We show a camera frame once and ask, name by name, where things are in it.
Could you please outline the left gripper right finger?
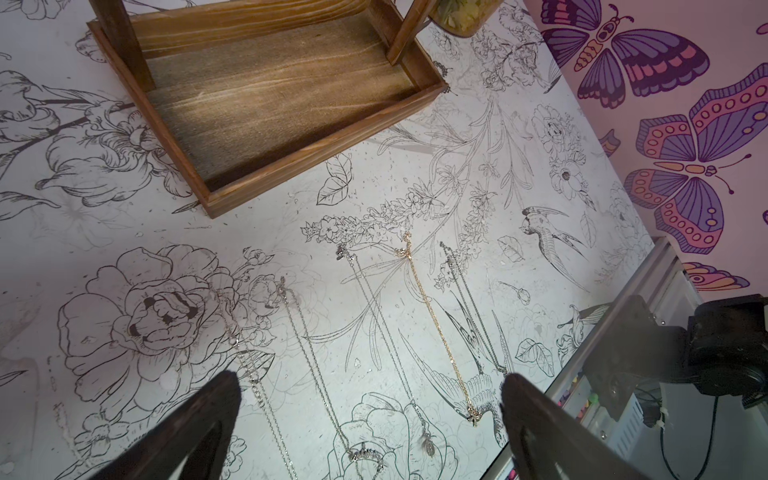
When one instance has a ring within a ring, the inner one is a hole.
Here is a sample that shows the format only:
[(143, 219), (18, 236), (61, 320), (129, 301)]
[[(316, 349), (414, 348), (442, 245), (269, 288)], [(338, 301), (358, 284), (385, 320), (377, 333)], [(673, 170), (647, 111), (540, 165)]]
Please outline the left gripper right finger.
[(505, 377), (500, 409), (521, 479), (645, 477), (519, 374)]

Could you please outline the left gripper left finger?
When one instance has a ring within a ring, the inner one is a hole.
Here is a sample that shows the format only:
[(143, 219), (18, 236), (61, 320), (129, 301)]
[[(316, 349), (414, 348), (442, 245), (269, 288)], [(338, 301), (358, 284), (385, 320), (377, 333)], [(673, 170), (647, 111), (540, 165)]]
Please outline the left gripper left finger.
[(218, 479), (241, 404), (238, 376), (222, 371), (95, 479)]

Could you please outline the wooden jewelry display stand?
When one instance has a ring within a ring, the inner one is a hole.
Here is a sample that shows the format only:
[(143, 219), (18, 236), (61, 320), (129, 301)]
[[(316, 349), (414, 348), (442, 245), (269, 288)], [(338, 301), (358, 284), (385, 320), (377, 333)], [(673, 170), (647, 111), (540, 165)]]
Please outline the wooden jewelry display stand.
[(227, 1), (89, 29), (202, 208), (218, 217), (446, 90), (418, 43), (431, 3)]

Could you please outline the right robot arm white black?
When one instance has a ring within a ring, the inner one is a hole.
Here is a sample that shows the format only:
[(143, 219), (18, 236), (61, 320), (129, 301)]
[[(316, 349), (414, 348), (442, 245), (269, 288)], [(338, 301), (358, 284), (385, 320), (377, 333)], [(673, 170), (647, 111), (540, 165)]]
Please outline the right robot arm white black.
[(609, 314), (583, 372), (614, 420), (642, 380), (691, 384), (702, 395), (736, 396), (748, 405), (767, 394), (766, 307), (758, 294), (711, 301), (685, 327), (662, 326), (632, 295)]

